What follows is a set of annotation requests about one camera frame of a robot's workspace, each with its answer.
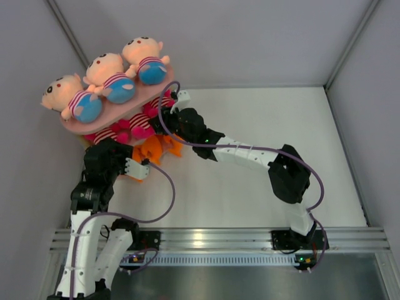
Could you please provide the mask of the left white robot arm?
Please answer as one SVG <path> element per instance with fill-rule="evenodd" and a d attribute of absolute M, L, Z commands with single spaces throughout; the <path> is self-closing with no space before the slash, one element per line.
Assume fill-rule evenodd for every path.
<path fill-rule="evenodd" d="M 125 174 L 133 147 L 111 138 L 86 149 L 81 179 L 71 192 L 71 233 L 61 280 L 50 299 L 110 299 L 111 286 L 127 249 L 141 234 L 135 222 L 115 220 L 102 251 L 99 237 L 116 179 Z"/>

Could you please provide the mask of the white pink plush face down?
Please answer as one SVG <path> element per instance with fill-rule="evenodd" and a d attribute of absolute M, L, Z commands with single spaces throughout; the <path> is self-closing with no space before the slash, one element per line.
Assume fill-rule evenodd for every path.
<path fill-rule="evenodd" d="M 158 106 L 159 106 L 159 101 L 160 101 L 160 97 L 157 96 L 155 97 L 153 100 L 147 102 L 143 107 L 142 107 L 142 111 L 145 115 L 147 115 L 150 118 L 154 118 L 155 116 L 158 115 Z M 164 93 L 164 96 L 161 99 L 161 107 L 167 107 L 167 108 L 171 108 L 174 103 L 175 100 L 173 99 L 173 97 L 171 96 L 171 91 L 167 90 Z"/>

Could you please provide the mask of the boy plush black hair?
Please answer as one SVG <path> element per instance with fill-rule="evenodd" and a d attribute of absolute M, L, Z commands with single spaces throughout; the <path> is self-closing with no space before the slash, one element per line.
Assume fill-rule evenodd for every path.
<path fill-rule="evenodd" d="M 100 97 L 85 90 L 76 73 L 53 81 L 42 94 L 41 105 L 59 112 L 64 121 L 75 119 L 80 123 L 95 121 L 103 109 Z"/>

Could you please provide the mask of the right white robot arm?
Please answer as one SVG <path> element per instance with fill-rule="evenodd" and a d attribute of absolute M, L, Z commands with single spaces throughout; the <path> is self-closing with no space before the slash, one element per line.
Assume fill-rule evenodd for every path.
<path fill-rule="evenodd" d="M 208 128 L 193 108 L 173 112 L 163 107 L 149 123 L 157 134 L 177 135 L 200 158 L 267 173 L 274 195 L 287 204 L 292 242 L 299 248 L 313 243 L 316 223 L 302 204 L 311 172 L 292 146 L 285 144 L 281 149 L 268 151 L 243 144 Z"/>

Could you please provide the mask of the boy plush red dot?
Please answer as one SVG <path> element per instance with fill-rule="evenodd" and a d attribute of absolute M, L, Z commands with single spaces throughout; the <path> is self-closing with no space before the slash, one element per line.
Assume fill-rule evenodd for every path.
<path fill-rule="evenodd" d="M 129 41 L 122 49 L 123 58 L 129 63 L 129 70 L 146 85 L 164 81 L 170 57 L 161 56 L 163 42 L 150 37 L 138 37 Z"/>

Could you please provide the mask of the white pink plush yellow glasses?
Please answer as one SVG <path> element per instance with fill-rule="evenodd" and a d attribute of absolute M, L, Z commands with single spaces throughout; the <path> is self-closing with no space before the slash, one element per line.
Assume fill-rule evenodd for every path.
<path fill-rule="evenodd" d="M 128 128 L 126 126 L 114 123 L 104 129 L 92 134 L 84 135 L 84 138 L 92 144 L 99 144 L 101 141 L 110 138 L 118 143 L 127 143 L 129 141 Z"/>

